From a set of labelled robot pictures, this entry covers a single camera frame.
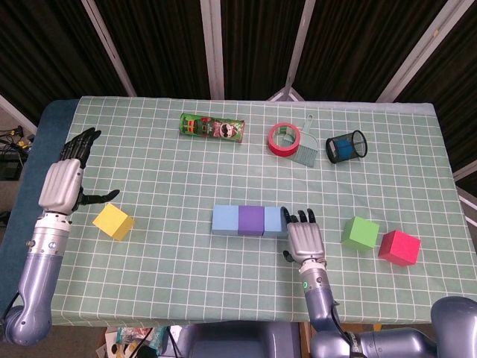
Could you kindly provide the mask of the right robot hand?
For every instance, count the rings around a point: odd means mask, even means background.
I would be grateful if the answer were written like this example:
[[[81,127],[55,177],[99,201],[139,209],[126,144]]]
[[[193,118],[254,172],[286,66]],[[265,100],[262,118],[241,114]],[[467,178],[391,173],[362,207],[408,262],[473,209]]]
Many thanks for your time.
[[[286,261],[302,265],[307,260],[326,262],[325,248],[312,209],[298,210],[291,215],[286,207],[281,207],[288,231],[288,250],[283,251]]]

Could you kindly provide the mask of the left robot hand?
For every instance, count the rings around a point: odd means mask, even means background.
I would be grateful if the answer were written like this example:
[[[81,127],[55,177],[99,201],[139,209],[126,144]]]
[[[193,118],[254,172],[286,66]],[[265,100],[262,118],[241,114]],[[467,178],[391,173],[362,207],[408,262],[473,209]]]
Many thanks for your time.
[[[106,195],[83,192],[83,171],[92,145],[100,135],[100,130],[89,128],[65,143],[59,160],[51,164],[40,193],[39,205],[46,213],[69,216],[79,206],[107,203],[120,193],[118,189]]]

